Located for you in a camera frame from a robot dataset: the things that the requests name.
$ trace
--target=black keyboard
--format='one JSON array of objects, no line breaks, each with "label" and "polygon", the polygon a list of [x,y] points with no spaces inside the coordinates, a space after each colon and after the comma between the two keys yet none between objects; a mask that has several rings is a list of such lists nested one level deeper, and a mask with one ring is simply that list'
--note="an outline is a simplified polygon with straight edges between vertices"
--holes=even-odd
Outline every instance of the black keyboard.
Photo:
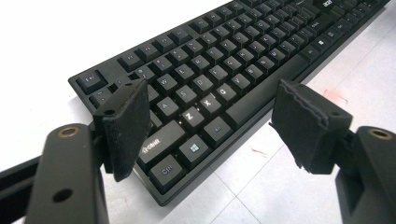
[{"label": "black keyboard", "polygon": [[93,113],[145,78],[152,128],[134,172],[159,205],[178,195],[388,1],[241,0],[69,78]]}]

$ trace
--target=function key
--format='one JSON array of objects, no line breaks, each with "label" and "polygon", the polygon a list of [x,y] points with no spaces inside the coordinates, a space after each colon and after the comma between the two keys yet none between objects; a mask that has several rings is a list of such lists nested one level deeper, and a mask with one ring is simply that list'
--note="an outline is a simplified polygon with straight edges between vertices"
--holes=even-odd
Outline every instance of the function key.
[{"label": "function key", "polygon": [[155,38],[153,45],[160,50],[161,53],[165,53],[171,49],[174,49],[177,45],[167,35],[160,35]]},{"label": "function key", "polygon": [[203,34],[204,32],[210,30],[210,25],[202,18],[195,19],[191,24],[190,27],[197,32],[198,34]]},{"label": "function key", "polygon": [[209,12],[206,14],[205,19],[212,27],[218,26],[223,23],[223,18],[221,18],[215,12]]},{"label": "function key", "polygon": [[85,94],[91,94],[94,91],[104,87],[107,82],[98,70],[91,70],[78,75],[77,84]]},{"label": "function key", "polygon": [[177,45],[182,45],[192,39],[192,37],[181,28],[176,28],[175,30],[173,30],[169,34],[169,37],[171,37]]},{"label": "function key", "polygon": [[220,7],[217,12],[225,21],[235,16],[235,13],[227,7]]},{"label": "function key", "polygon": [[144,64],[144,62],[139,57],[137,57],[134,52],[122,53],[117,61],[127,72],[132,72],[134,69]]},{"label": "function key", "polygon": [[161,53],[150,43],[142,44],[136,50],[136,54],[139,55],[146,63],[161,55]]},{"label": "function key", "polygon": [[245,12],[244,7],[242,7],[242,6],[241,6],[239,3],[237,3],[237,2],[231,2],[231,3],[228,5],[228,8],[229,8],[232,12],[234,12],[235,15],[239,15],[239,14]]}]

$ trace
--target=key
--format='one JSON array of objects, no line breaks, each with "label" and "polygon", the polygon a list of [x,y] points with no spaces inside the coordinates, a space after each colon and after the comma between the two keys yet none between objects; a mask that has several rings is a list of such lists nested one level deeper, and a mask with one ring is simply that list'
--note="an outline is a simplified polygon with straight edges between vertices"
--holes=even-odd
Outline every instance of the key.
[{"label": "key", "polygon": [[213,83],[204,75],[198,76],[192,83],[191,88],[201,97],[210,93],[214,88]]},{"label": "key", "polygon": [[189,86],[183,86],[175,92],[174,98],[181,107],[187,109],[194,104],[198,96]]},{"label": "key", "polygon": [[144,62],[139,57],[137,57],[134,52],[129,51],[126,53],[122,53],[117,61],[127,72],[132,72],[134,71],[134,69],[144,64]]},{"label": "key", "polygon": [[171,49],[174,49],[177,45],[173,40],[167,35],[160,35],[155,38],[153,45],[157,48],[161,53],[165,53]]},{"label": "key", "polygon": [[156,104],[155,107],[157,115],[163,122],[167,122],[174,119],[177,116],[179,110],[178,106],[171,100],[171,98],[166,97]]},{"label": "key", "polygon": [[204,127],[203,138],[213,148],[220,146],[228,137],[233,134],[233,130],[220,117],[215,118]]},{"label": "key", "polygon": [[137,50],[136,54],[142,58],[146,63],[159,57],[161,53],[150,43],[142,44]]},{"label": "key", "polygon": [[212,94],[208,94],[198,104],[200,111],[208,119],[214,118],[221,110],[221,104],[216,100]]},{"label": "key", "polygon": [[184,130],[172,120],[150,136],[142,145],[137,163],[143,171],[149,169],[186,138]]},{"label": "key", "polygon": [[150,84],[158,77],[155,76],[155,74],[147,66],[144,65],[134,70],[134,72],[132,73],[132,78],[144,78],[148,81],[148,84]]},{"label": "key", "polygon": [[263,106],[274,99],[277,90],[277,85],[274,85],[274,83],[281,78],[294,80],[308,65],[309,63],[305,58],[299,54],[295,55],[241,100],[227,109],[224,120],[236,131]]},{"label": "key", "polygon": [[107,82],[98,70],[90,70],[78,75],[77,84],[89,95],[104,87]]},{"label": "key", "polygon": [[202,116],[194,107],[190,107],[181,114],[181,123],[190,133],[196,133],[202,127],[204,121],[204,116]]},{"label": "key", "polygon": [[155,82],[157,90],[163,95],[168,96],[178,88],[177,82],[169,75],[157,78]]},{"label": "key", "polygon": [[186,173],[187,171],[183,170],[175,158],[168,155],[148,172],[148,176],[157,190],[161,194],[165,194]]},{"label": "key", "polygon": [[108,88],[102,88],[99,91],[96,91],[90,96],[90,101],[95,106],[95,108],[99,108],[102,104],[104,104],[108,98],[111,97],[111,92]]},{"label": "key", "polygon": [[178,157],[189,170],[195,168],[211,152],[212,149],[197,134],[177,149]]},{"label": "key", "polygon": [[196,77],[195,73],[186,65],[183,64],[172,72],[172,76],[181,85],[188,84]]}]

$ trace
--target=keycap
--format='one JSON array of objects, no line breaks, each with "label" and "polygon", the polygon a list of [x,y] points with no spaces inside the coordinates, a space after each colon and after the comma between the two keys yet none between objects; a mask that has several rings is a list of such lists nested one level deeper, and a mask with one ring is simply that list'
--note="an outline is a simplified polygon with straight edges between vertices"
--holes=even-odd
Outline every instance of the keycap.
[{"label": "keycap", "polygon": [[190,133],[196,133],[204,125],[204,116],[195,107],[190,107],[181,114],[181,123]]},{"label": "keycap", "polygon": [[90,70],[78,75],[77,84],[88,95],[104,87],[107,82],[98,70]]},{"label": "keycap", "polygon": [[217,117],[204,127],[202,136],[211,147],[217,148],[231,134],[233,134],[233,130],[230,126]]},{"label": "keycap", "polygon": [[197,134],[177,149],[178,157],[189,170],[195,168],[211,152],[212,149]]},{"label": "keycap", "polygon": [[143,143],[137,163],[147,172],[185,138],[184,130],[174,120],[170,121]]},{"label": "keycap", "polygon": [[149,172],[152,183],[161,194],[165,194],[172,188],[187,171],[178,164],[172,155],[165,157],[157,165],[155,165]]},{"label": "keycap", "polygon": [[224,120],[234,130],[239,129],[248,119],[275,97],[277,85],[273,85],[274,82],[277,82],[281,78],[294,80],[308,65],[309,63],[305,58],[298,54],[295,55],[241,100],[228,108],[225,112]]}]

